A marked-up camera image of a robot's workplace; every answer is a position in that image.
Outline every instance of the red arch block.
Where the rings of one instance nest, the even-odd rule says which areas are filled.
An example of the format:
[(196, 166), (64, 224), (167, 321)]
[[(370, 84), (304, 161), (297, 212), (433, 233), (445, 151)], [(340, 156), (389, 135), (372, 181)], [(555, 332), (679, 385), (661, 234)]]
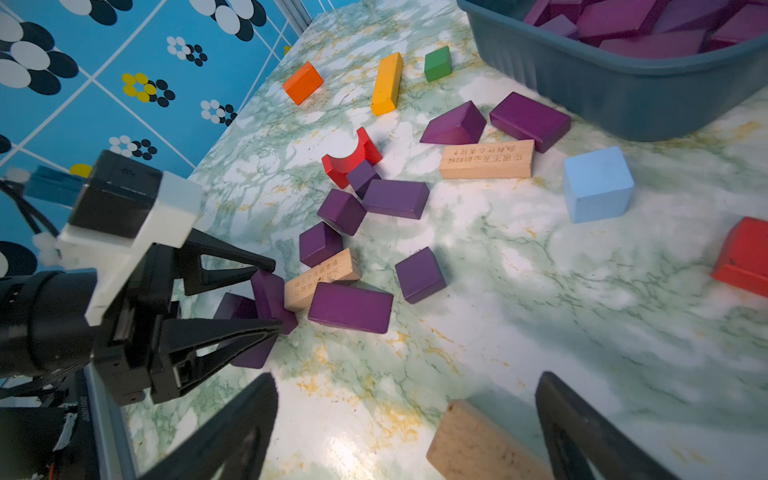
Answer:
[(352, 171), (354, 167), (360, 165), (360, 162), (367, 160), (371, 165), (376, 165), (382, 159), (382, 155), (379, 153), (379, 149), (373, 144), (368, 132), (363, 127), (357, 129), (357, 148), (355, 151), (344, 158), (331, 157), (326, 155), (323, 157), (323, 169), (333, 182), (344, 188), (349, 185), (349, 181), (346, 179), (346, 175)]

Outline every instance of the purple triangular prism block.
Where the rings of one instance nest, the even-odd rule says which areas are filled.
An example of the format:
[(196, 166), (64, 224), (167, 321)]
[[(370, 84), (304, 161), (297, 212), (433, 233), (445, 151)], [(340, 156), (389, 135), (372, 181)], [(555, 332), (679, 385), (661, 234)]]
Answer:
[(427, 125), (423, 144), (465, 145), (476, 144), (485, 128), (485, 118), (480, 110), (468, 101), (451, 111), (433, 118)]

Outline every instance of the marble-pattern table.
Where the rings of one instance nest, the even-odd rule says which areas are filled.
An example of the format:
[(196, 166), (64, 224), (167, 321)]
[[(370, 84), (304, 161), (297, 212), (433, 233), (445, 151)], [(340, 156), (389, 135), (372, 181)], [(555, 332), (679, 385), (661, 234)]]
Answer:
[[(443, 45), (454, 72), (427, 83), (424, 56)], [(398, 108), (376, 118), (379, 60), (395, 51)], [(297, 107), (281, 85), (307, 60), (325, 84)], [(665, 142), (622, 141), (574, 117), (531, 179), (443, 181), (442, 147), (419, 143), (428, 121), (467, 100), (487, 117), (511, 91), (538, 98), (483, 63), (454, 2), (366, 0), (311, 24), (190, 177), (206, 192), (198, 228), (275, 258), (287, 280), (306, 269), (298, 236), (335, 187), (320, 158), (349, 154), (358, 127), (384, 156), (382, 177), (431, 189), (421, 220), (369, 214), (345, 238), (359, 284), (395, 295), (389, 332), (304, 314), (275, 345), (265, 370), (280, 411), (261, 478), (440, 478), (426, 450), (461, 398), (546, 455), (533, 404), (544, 370), (681, 478), (768, 478), (768, 299), (710, 278), (729, 229), (768, 218), (768, 89)], [(490, 125), (482, 138), (510, 140)], [(613, 145), (634, 175), (630, 210), (572, 224), (563, 160)], [(410, 305), (394, 265), (427, 246), (449, 286)], [(248, 289), (184, 298), (183, 314), (210, 317), (224, 290)], [(259, 373), (228, 366), (181, 399), (127, 407), (140, 470)]]

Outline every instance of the purple wooden block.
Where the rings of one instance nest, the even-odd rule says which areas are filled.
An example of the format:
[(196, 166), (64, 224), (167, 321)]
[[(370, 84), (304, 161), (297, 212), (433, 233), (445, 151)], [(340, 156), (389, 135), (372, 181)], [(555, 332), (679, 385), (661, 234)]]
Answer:
[[(225, 293), (224, 297), (219, 303), (219, 308), (216, 309), (214, 319), (258, 319), (259, 314), (257, 312), (256, 302), (250, 298), (244, 296), (235, 295), (234, 293)], [(260, 343), (240, 355), (236, 356), (230, 363), (234, 366), (240, 366), (250, 369), (260, 369), (264, 366), (266, 358), (272, 351), (272, 346), (277, 341), (277, 338), (267, 340), (265, 343)], [(225, 346), (231, 344), (232, 341), (226, 341), (219, 344), (219, 348), (222, 349)]]
[(299, 261), (315, 266), (344, 250), (341, 235), (325, 222), (320, 222), (299, 235)]
[(632, 58), (678, 58), (701, 50), (706, 30), (670, 31), (633, 38), (612, 38), (600, 43), (601, 50)]
[(371, 180), (381, 180), (376, 170), (373, 170), (373, 165), (367, 160), (360, 162), (360, 165), (354, 167), (351, 172), (346, 175), (347, 181), (352, 185), (352, 189), (355, 191), (360, 200), (365, 198), (368, 185)]
[(710, 30), (723, 17), (730, 0), (671, 0), (652, 32)]
[(589, 5), (579, 17), (581, 41), (598, 46), (609, 38), (648, 35), (669, 0), (603, 0)]
[(386, 333), (392, 294), (319, 282), (308, 319), (327, 326)]
[(480, 141), (485, 118), (472, 101), (461, 104), (427, 125), (422, 139), (423, 144), (465, 145)]
[(366, 217), (366, 209), (362, 208), (351, 193), (331, 190), (317, 215), (339, 232), (354, 235), (362, 219)]
[(234, 293), (225, 293), (214, 313), (214, 319), (257, 319), (256, 302)]
[(536, 0), (531, 10), (523, 18), (523, 22), (538, 27), (549, 22), (549, 0)]
[(285, 307), (285, 280), (274, 273), (259, 270), (250, 278), (250, 285), (259, 318), (282, 320), (283, 335), (288, 335), (299, 325), (296, 314)]
[(571, 129), (571, 117), (512, 92), (491, 110), (491, 124), (518, 140), (533, 139), (543, 154)]
[(557, 18), (559, 15), (565, 15), (568, 20), (576, 23), (585, 8), (599, 1), (600, 0), (550, 0), (549, 16), (550, 18)]
[(737, 45), (766, 33), (768, 33), (768, 5), (744, 5), (744, 8), (715, 31), (707, 43), (707, 51)]
[(372, 214), (418, 220), (422, 217), (427, 198), (429, 187), (422, 182), (373, 180), (362, 206)]
[(435, 254), (429, 247), (420, 250), (395, 265), (402, 296), (416, 303), (446, 287)]
[[(283, 335), (288, 335), (299, 325), (296, 314), (285, 309), (285, 280), (273, 273), (259, 270), (250, 278), (250, 285), (253, 288), (253, 304), (258, 318), (282, 320)], [(260, 369), (264, 367), (276, 341), (277, 337), (260, 343), (241, 353), (230, 363), (247, 369)]]
[(578, 40), (578, 28), (576, 28), (574, 22), (568, 20), (565, 15), (558, 15), (539, 28), (542, 30), (551, 31), (556, 35), (562, 35), (564, 37)]

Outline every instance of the natural wood block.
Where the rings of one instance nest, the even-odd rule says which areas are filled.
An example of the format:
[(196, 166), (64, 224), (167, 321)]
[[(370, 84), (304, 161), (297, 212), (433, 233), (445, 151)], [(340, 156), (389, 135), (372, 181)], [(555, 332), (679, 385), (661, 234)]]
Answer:
[(298, 312), (309, 308), (318, 282), (353, 282), (360, 280), (357, 255), (349, 248), (312, 267), (286, 283), (286, 309)]
[(464, 400), (448, 405), (427, 460), (447, 480), (552, 480), (551, 469)]
[(443, 178), (530, 178), (533, 140), (445, 147)]

